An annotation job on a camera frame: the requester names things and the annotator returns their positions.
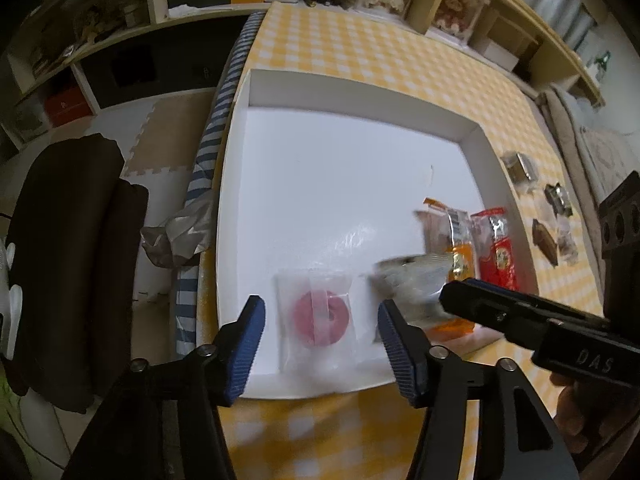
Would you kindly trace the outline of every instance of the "red drawer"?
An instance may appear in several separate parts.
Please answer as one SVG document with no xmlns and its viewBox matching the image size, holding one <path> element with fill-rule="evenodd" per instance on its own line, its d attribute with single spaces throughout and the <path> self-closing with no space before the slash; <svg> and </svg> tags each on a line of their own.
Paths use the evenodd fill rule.
<svg viewBox="0 0 640 480">
<path fill-rule="evenodd" d="M 78 86 L 48 97 L 44 101 L 44 109 L 53 126 L 62 126 L 92 114 Z"/>
</svg>

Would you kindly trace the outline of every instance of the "striped fabric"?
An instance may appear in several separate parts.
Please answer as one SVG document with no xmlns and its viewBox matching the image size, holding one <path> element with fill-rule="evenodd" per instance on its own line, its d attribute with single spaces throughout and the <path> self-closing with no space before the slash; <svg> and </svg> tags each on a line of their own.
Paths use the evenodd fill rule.
<svg viewBox="0 0 640 480">
<path fill-rule="evenodd" d="M 265 12 L 254 12 L 249 16 L 231 50 L 211 107 L 209 122 L 200 140 L 200 147 L 184 201 L 185 206 L 197 199 L 207 189 L 211 189 L 211 179 L 229 111 L 240 83 L 244 62 L 254 43 L 264 15 Z M 193 266 L 183 267 L 178 271 L 175 285 L 175 351 L 178 357 L 184 357 L 196 345 L 198 270 L 199 266 Z"/>
</svg>

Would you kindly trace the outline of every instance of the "black wire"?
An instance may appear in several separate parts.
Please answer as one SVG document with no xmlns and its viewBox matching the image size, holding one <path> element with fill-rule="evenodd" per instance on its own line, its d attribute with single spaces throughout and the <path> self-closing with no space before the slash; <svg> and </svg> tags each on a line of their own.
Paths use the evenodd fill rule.
<svg viewBox="0 0 640 480">
<path fill-rule="evenodd" d="M 11 421 L 11 423 L 14 425 L 15 431 L 17 431 L 17 433 L 20 435 L 20 438 L 24 441 L 24 443 L 29 446 L 31 448 L 31 450 L 33 450 L 37 455 L 40 455 L 41 457 L 43 457 L 44 460 L 47 460 L 48 462 L 51 462 L 54 466 L 56 466 L 58 469 L 62 469 L 62 471 L 65 470 L 64 467 L 62 467 L 59 463 L 54 462 L 52 459 L 50 459 L 48 456 L 42 454 L 41 452 L 39 452 L 37 449 L 35 449 L 30 443 L 29 441 L 24 437 L 24 435 L 20 432 L 20 430 L 18 429 L 18 426 L 16 426 L 15 422 L 14 422 L 14 418 L 11 416 L 11 413 L 9 413 L 9 410 L 6 410 L 6 414 L 9 415 L 9 420 Z"/>
<path fill-rule="evenodd" d="M 615 441 L 619 439 L 623 433 L 626 432 L 626 430 L 631 428 L 638 421 L 639 418 L 640 418 L 640 410 L 638 410 L 628 423 L 626 423 L 624 426 L 622 426 L 622 428 L 617 430 L 616 433 L 609 440 L 607 440 L 606 443 L 604 443 L 603 446 L 599 450 L 597 450 L 596 453 L 593 454 L 593 456 L 589 460 L 589 463 L 584 467 L 584 469 L 587 469 L 589 464 L 591 464 L 594 460 L 597 459 L 597 457 L 599 457 L 602 453 L 604 453 L 607 449 L 609 449 L 609 447 L 611 447 L 613 443 L 615 443 Z"/>
</svg>

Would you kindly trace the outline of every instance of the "pink donut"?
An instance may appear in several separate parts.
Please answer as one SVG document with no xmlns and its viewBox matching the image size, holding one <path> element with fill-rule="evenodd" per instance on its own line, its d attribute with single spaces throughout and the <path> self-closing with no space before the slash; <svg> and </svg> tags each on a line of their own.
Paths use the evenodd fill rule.
<svg viewBox="0 0 640 480">
<path fill-rule="evenodd" d="M 316 334 L 312 300 L 329 306 L 327 333 Z M 340 341 L 349 325 L 349 309 L 344 301 L 328 290 L 311 290 L 300 298 L 293 307 L 293 324 L 307 346 L 329 346 Z"/>
</svg>

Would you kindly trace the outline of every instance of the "gingham tablecloth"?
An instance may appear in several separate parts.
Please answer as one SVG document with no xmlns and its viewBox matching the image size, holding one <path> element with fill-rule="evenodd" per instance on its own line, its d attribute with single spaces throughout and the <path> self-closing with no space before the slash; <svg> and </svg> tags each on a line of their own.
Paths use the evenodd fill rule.
<svg viewBox="0 0 640 480">
<path fill-rule="evenodd" d="M 448 108 L 479 123 L 499 155 L 519 150 L 532 156 L 542 182 L 563 182 L 562 165 L 539 130 L 518 88 L 490 67 L 442 43 L 355 13 L 273 4 L 245 65 L 338 76 L 378 85 Z M 214 186 L 220 185 L 216 168 Z M 532 200 L 519 201 L 524 225 L 536 217 Z M 531 251 L 540 294 L 589 312 L 600 312 L 596 284 L 582 243 L 582 222 L 572 221 L 580 259 L 553 268 Z M 204 254 L 198 287 L 198 341 L 215 332 L 214 250 Z M 516 360 L 551 412 L 558 389 L 535 368 L 530 352 L 504 340 L 473 360 Z M 414 452 L 422 410 L 413 410 L 394 384 L 347 395 L 296 401 L 240 399 L 221 418 L 241 480 L 401 479 Z M 467 427 L 478 424 L 470 403 Z M 475 438 L 467 436 L 460 478 L 471 479 Z"/>
</svg>

